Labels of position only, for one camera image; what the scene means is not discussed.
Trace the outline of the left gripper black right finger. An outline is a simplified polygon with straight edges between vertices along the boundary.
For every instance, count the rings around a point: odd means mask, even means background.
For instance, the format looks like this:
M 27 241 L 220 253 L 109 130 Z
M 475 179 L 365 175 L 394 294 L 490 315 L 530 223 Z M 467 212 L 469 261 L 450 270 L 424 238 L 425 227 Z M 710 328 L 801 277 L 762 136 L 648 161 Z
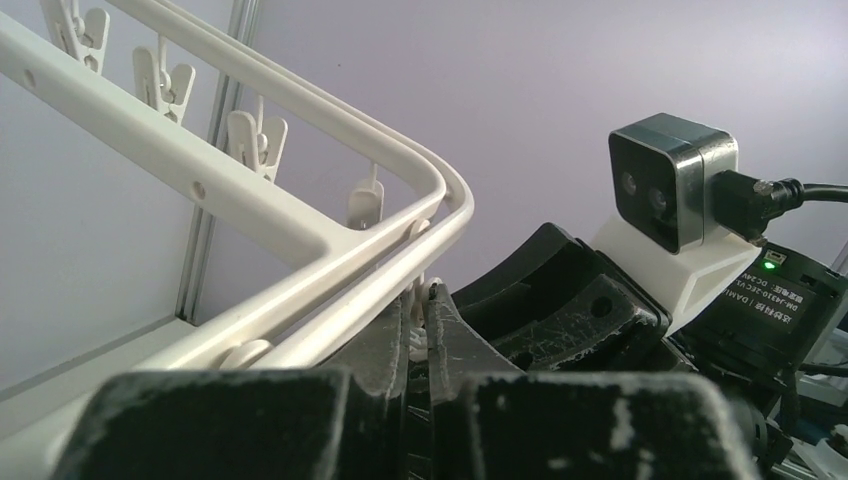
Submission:
M 677 372 L 526 373 L 425 305 L 435 479 L 756 479 L 729 402 Z

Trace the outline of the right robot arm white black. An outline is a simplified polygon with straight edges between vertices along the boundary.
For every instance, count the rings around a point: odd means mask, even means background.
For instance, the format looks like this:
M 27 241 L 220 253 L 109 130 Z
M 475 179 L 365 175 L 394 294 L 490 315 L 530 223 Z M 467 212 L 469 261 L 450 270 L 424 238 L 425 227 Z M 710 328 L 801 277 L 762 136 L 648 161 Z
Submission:
M 768 471 L 790 450 L 798 372 L 826 326 L 846 315 L 847 281 L 771 243 L 673 330 L 670 313 L 607 255 L 545 223 L 453 300 L 466 324 L 522 370 L 706 376 Z

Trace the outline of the white plastic clip hanger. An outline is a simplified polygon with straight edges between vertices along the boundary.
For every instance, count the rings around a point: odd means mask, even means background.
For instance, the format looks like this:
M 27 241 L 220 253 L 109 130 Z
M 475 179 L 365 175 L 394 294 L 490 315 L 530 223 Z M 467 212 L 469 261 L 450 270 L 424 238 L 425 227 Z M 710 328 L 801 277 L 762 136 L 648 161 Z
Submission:
M 127 371 L 8 435 L 5 479 L 56 479 L 86 406 L 136 371 L 309 369 L 365 329 L 463 233 L 464 179 L 405 135 L 298 77 L 169 1 L 121 1 L 140 23 L 403 180 L 416 200 L 367 230 L 336 222 L 9 16 L 2 73 L 95 138 L 271 252 L 288 277 L 205 324 L 183 329 Z

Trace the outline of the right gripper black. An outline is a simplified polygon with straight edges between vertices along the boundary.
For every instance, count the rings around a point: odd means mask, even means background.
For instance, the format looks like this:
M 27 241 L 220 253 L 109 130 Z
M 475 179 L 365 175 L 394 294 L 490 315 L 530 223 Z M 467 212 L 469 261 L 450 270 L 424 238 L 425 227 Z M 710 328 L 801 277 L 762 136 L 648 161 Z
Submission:
M 470 325 L 538 320 L 492 342 L 521 370 L 649 371 L 668 326 L 663 310 L 622 282 L 597 277 L 598 259 L 585 242 L 544 223 L 452 298 Z

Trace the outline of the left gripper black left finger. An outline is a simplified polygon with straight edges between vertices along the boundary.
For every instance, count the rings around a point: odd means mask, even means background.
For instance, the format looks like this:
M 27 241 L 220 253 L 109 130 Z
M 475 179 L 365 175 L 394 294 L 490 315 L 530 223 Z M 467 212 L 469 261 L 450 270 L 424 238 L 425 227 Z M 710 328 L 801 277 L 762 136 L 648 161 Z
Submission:
M 309 369 L 136 371 L 86 406 L 56 479 L 400 479 L 410 300 Z

